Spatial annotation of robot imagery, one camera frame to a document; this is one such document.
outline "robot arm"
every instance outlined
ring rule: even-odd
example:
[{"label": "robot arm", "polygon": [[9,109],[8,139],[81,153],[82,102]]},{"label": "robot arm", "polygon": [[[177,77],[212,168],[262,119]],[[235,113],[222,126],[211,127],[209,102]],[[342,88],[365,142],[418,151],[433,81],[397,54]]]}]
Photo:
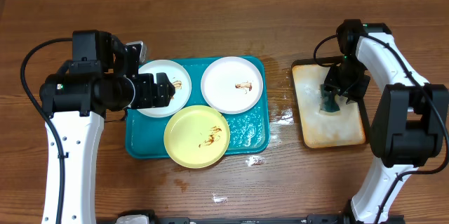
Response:
[{"label": "robot arm", "polygon": [[[366,35],[383,41],[397,52],[418,84],[425,86],[424,89],[433,98],[442,118],[447,114],[449,97],[444,86],[431,85],[416,73],[399,52],[391,31],[385,24],[362,24],[360,20],[345,20],[337,28],[338,43],[344,53],[344,60],[340,65],[330,68],[324,84],[330,86],[334,93],[354,100],[362,98],[368,82],[360,81],[358,76],[367,69],[382,92],[370,134],[371,149],[375,157],[361,189],[351,199],[354,220],[374,223],[382,201],[396,177],[406,171],[418,170],[428,158],[435,157],[441,150],[442,133],[438,124],[430,119],[431,111],[423,101],[422,93],[409,80],[393,53]],[[408,112],[421,114],[421,121],[408,121]],[[378,223],[387,221],[389,208],[408,177],[410,176],[404,176],[396,184],[381,210]]]},{"label": "robot arm", "polygon": [[156,74],[157,84],[152,74],[138,74],[145,52],[141,41],[123,45],[106,32],[74,32],[73,60],[68,68],[63,65],[63,70],[48,76],[42,85],[42,109],[61,139],[66,170],[61,177],[61,156],[46,124],[48,173],[43,224],[58,223],[60,198],[61,223],[96,223],[95,172],[106,109],[119,111],[169,104],[175,88],[165,73]]}]

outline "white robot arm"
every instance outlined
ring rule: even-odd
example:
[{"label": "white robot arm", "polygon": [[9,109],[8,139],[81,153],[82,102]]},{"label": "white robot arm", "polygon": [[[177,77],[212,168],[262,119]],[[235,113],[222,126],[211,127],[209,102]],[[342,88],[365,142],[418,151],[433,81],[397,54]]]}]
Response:
[{"label": "white robot arm", "polygon": [[[42,108],[37,109],[44,119],[50,118],[46,120],[48,171],[43,224],[96,223],[95,172],[106,109],[164,107],[175,93],[165,73],[156,74],[156,83],[153,74],[138,74],[139,62],[146,57],[141,41],[123,45],[115,36],[96,30],[74,32],[72,41],[73,60],[48,76],[39,92]],[[136,216],[123,221],[137,224],[145,220],[145,216]]]},{"label": "white robot arm", "polygon": [[[378,38],[385,43],[388,43],[401,57],[406,64],[408,70],[413,73],[415,79],[423,86],[428,81],[421,77],[410,66],[407,60],[402,56],[401,52],[394,43],[394,38],[391,34],[384,32],[368,33],[371,37]],[[405,86],[414,86],[414,84],[407,78],[405,72],[395,59],[393,54],[383,45],[368,39],[360,37],[357,43],[356,57],[358,61],[362,62],[373,76],[377,87],[381,92],[387,84],[403,84]],[[351,207],[354,217],[358,221],[364,223],[374,223],[379,206],[385,198],[388,189],[393,184],[394,179],[400,173],[405,171],[416,171],[418,168],[410,164],[396,164],[391,168],[387,168],[382,160],[374,157],[368,175],[362,184],[361,189],[351,200]],[[402,186],[410,176],[406,176],[394,188],[390,195],[387,204],[384,207],[379,223],[388,219],[388,211],[393,204],[394,199],[401,190]]]},{"label": "white robot arm", "polygon": [[[407,149],[407,147],[404,146],[400,146],[400,144],[409,144],[405,140],[405,138],[407,137],[406,132],[409,129],[414,130],[414,128],[417,128],[417,130],[421,129],[423,131],[426,131],[425,126],[429,125],[425,125],[424,129],[420,127],[421,124],[419,123],[413,124],[414,126],[408,125],[409,121],[406,120],[406,113],[413,112],[414,108],[418,109],[418,105],[416,105],[416,103],[413,104],[413,102],[409,100],[412,94],[409,93],[406,86],[414,88],[416,83],[411,82],[411,80],[408,78],[408,75],[405,73],[404,68],[392,53],[391,49],[393,51],[396,51],[396,55],[400,58],[407,70],[413,75],[413,78],[420,86],[424,86],[429,82],[424,77],[416,73],[416,71],[411,67],[407,60],[402,56],[401,52],[398,50],[396,44],[394,43],[394,38],[391,35],[391,32],[389,31],[388,27],[383,24],[374,24],[371,27],[370,24],[362,25],[360,20],[345,20],[345,23],[340,26],[339,29],[337,29],[337,35],[339,34],[338,38],[340,50],[342,50],[345,55],[350,56],[354,52],[354,50],[352,49],[355,42],[354,40],[352,40],[352,43],[348,42],[347,40],[345,40],[347,38],[345,36],[352,35],[354,38],[357,37],[357,32],[363,33],[363,31],[365,31],[366,34],[363,36],[358,36],[354,55],[356,59],[359,62],[363,63],[363,65],[372,74],[375,83],[377,84],[379,90],[381,91],[381,93],[383,93],[383,95],[382,100],[380,101],[380,106],[376,113],[376,116],[379,116],[379,118],[375,118],[375,120],[373,121],[371,132],[373,134],[373,138],[371,139],[371,147],[376,157],[374,157],[373,163],[371,164],[370,170],[362,184],[361,189],[351,199],[351,210],[354,219],[358,222],[382,223],[384,221],[387,221],[390,206],[393,204],[393,201],[395,200],[397,194],[401,190],[405,181],[410,176],[402,177],[402,179],[400,179],[397,184],[395,184],[391,194],[389,194],[389,190],[395,183],[395,179],[404,172],[418,170],[419,166],[423,166],[425,164],[428,157],[436,156],[441,149],[440,144],[442,140],[441,136],[438,135],[437,138],[439,139],[436,139],[435,143],[439,148],[437,147],[438,149],[435,152],[429,152],[427,155],[424,154],[421,157],[419,157],[419,155],[417,155],[418,157],[416,155],[414,156],[413,154],[410,154],[410,156],[408,156],[409,153],[407,153],[407,151],[410,150],[412,152],[412,149],[415,148],[418,149],[417,151],[419,152],[419,148],[425,146],[426,140],[428,141],[427,143],[431,142],[430,147],[432,147],[432,143],[434,142],[432,140],[426,139],[426,133],[429,132],[422,133],[418,136],[416,135],[413,137],[409,137],[410,149]],[[405,109],[402,109],[399,112],[393,111],[393,108],[388,107],[389,105],[393,105],[392,99],[390,100],[390,86],[393,86],[395,84],[397,86],[396,91],[404,91],[406,95],[401,104]],[[440,111],[440,114],[445,115],[447,113],[447,100],[445,101],[445,103],[443,102],[442,107],[443,109]],[[382,116],[383,118],[388,118],[388,120],[393,120],[392,118],[389,118],[389,113],[392,114],[393,112],[402,113],[402,115],[399,117],[402,120],[399,119],[399,121],[397,121],[397,124],[399,124],[399,126],[396,126],[394,129],[392,129],[390,125],[388,125],[389,122],[382,121]],[[402,129],[402,131],[400,130],[397,132],[380,133],[380,131],[382,130],[379,129],[379,125],[382,126],[383,124],[385,124],[385,127],[383,128],[385,131],[394,131],[395,129]],[[394,137],[396,137],[397,135],[394,136],[394,133],[398,133],[397,135],[400,135],[401,139],[397,139],[395,141]],[[390,137],[390,141],[388,141],[388,143],[390,143],[391,149],[390,147],[384,146],[386,145],[386,141],[379,143],[379,136],[381,136],[381,138],[385,136],[387,136],[387,138]],[[399,154],[392,154],[392,149],[394,148],[395,144],[398,145],[398,147],[396,147],[396,150],[400,149],[398,150],[398,152],[400,152]],[[398,156],[402,154],[405,156],[405,158],[401,159],[401,157],[394,156],[395,154]],[[384,201],[384,199],[388,200],[384,203],[383,208],[380,209],[382,207],[382,202]]]}]

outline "water spill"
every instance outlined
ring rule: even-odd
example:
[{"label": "water spill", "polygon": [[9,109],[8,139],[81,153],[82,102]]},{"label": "water spill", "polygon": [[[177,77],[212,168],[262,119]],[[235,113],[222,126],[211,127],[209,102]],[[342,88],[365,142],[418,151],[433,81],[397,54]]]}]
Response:
[{"label": "water spill", "polygon": [[221,197],[221,196],[217,196],[215,193],[212,194],[212,200],[216,203],[216,204],[223,204],[227,202],[227,197]]},{"label": "water spill", "polygon": [[230,148],[255,148],[265,140],[262,106],[258,103],[254,110],[240,117],[228,117],[231,130]]},{"label": "water spill", "polygon": [[278,136],[273,136],[269,139],[268,147],[277,147],[282,144],[282,140]]},{"label": "water spill", "polygon": [[262,165],[265,163],[265,158],[261,157],[261,156],[250,156],[248,157],[248,159],[245,161],[246,164],[249,166],[254,166],[254,165]]},{"label": "water spill", "polygon": [[321,93],[318,88],[316,88],[315,86],[312,86],[310,84],[305,84],[304,85],[304,92],[307,95],[317,95],[317,94]]},{"label": "water spill", "polygon": [[273,121],[273,123],[280,125],[292,125],[294,123],[292,109],[288,108],[287,110],[281,111],[281,118],[277,121]]}]

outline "sauce stain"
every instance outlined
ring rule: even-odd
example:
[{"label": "sauce stain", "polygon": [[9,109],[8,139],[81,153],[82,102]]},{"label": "sauce stain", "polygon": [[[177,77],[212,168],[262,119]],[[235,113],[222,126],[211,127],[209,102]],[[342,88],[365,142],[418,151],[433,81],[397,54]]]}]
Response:
[{"label": "sauce stain", "polygon": [[190,185],[189,183],[186,183],[180,179],[175,179],[175,184],[181,188],[181,192],[187,191],[187,188]]},{"label": "sauce stain", "polygon": [[248,167],[254,165],[262,165],[265,163],[265,158],[261,156],[250,156],[245,162]]},{"label": "sauce stain", "polygon": [[[177,80],[177,81],[174,81],[173,83],[171,83],[174,87],[175,87],[175,90],[180,90],[180,89],[182,89],[182,82],[181,81],[179,81],[179,80]],[[171,99],[172,100],[174,100],[175,99],[175,95],[173,94],[173,96],[171,97]]]},{"label": "sauce stain", "polygon": [[247,94],[249,91],[253,89],[253,84],[247,81],[241,84],[236,84],[236,88],[244,90],[245,94]]},{"label": "sauce stain", "polygon": [[218,141],[221,136],[218,135],[219,132],[221,132],[222,129],[218,126],[214,126],[210,129],[210,135],[208,136],[208,139],[204,141],[203,144],[198,145],[198,147],[201,147],[201,145],[204,146],[210,146],[212,143]]},{"label": "sauce stain", "polygon": [[253,54],[253,42],[252,42],[252,41],[250,41],[250,46],[249,46],[249,48],[244,49],[244,50],[243,50],[243,53],[244,53],[245,55],[252,55],[252,54]]},{"label": "sauce stain", "polygon": [[157,178],[157,184],[158,185],[165,185],[167,182],[167,173],[162,173],[158,178]]},{"label": "sauce stain", "polygon": [[186,168],[184,166],[180,166],[180,165],[176,165],[176,167],[173,167],[173,169],[171,169],[173,172],[183,172],[183,171],[188,171],[190,173],[190,169]]}]

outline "black object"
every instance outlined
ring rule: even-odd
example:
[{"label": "black object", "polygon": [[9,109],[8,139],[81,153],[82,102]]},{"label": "black object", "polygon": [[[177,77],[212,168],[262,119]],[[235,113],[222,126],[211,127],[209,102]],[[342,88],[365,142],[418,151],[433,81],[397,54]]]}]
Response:
[{"label": "black object", "polygon": [[321,107],[320,109],[326,112],[338,112],[340,111],[340,107],[335,101],[335,94],[330,91],[324,90],[324,84],[320,85],[321,92]]},{"label": "black object", "polygon": [[[351,202],[348,201],[342,213],[339,214],[310,214],[304,217],[291,218],[157,218],[152,210],[133,210],[119,214],[121,216],[143,215],[147,216],[150,224],[363,224],[355,221],[351,211]],[[114,224],[116,219],[100,220],[98,224]],[[403,216],[391,216],[383,224],[406,224]]]},{"label": "black object", "polygon": [[[328,64],[331,64],[331,65],[338,65],[339,63],[342,62],[342,59],[343,59],[342,56],[333,56],[333,57],[328,57],[328,58],[322,58],[322,59],[320,59],[320,61],[321,61],[321,63],[328,63]],[[298,65],[313,65],[313,64],[316,64],[314,59],[300,59],[300,60],[294,61],[292,63],[292,66],[291,66],[292,79],[293,79],[293,68],[294,68],[294,66],[298,66]],[[325,93],[325,94],[326,95],[329,94],[332,97],[335,96],[335,94],[332,94],[332,93]],[[362,122],[362,125],[363,125],[363,131],[365,132],[365,139],[366,139],[365,143],[369,143],[370,142],[370,138],[371,138],[371,135],[370,135],[370,120],[368,119],[368,114],[366,112],[365,103],[364,103],[363,99],[356,100],[355,102],[357,102],[357,104],[358,104],[358,110],[360,112],[360,118],[361,118],[361,122]]]},{"label": "black object", "polygon": [[[370,77],[365,75],[365,65],[357,60],[356,49],[360,35],[369,32],[391,34],[390,29],[384,23],[362,24],[360,20],[345,20],[337,28],[336,35],[324,39],[315,48],[314,58],[316,59],[316,51],[319,46],[329,39],[337,38],[340,51],[344,55],[339,65],[334,63],[329,66],[329,72],[323,83],[322,92],[325,92],[322,94],[323,96],[342,95],[348,98],[347,102],[358,101],[365,96]],[[332,105],[325,104],[323,107],[332,107]],[[326,110],[326,112],[334,111],[335,109]]]},{"label": "black object", "polygon": [[[157,84],[153,74],[138,74],[140,49],[123,45],[108,32],[74,32],[72,61],[65,62],[41,86],[44,112],[49,117],[66,111],[79,111],[80,116],[95,112],[105,117],[106,109],[167,106],[175,87],[165,73],[156,74]],[[69,74],[65,74],[67,65]]]},{"label": "black object", "polygon": [[[444,85],[425,84],[438,113],[445,122],[448,113],[449,93]],[[421,114],[419,121],[407,120],[407,110],[412,107]],[[394,84],[385,86],[371,125],[371,150],[382,159],[386,167],[395,164],[413,164],[421,167],[430,157],[436,157],[443,144],[443,132],[438,126],[429,102],[416,86]]]}]

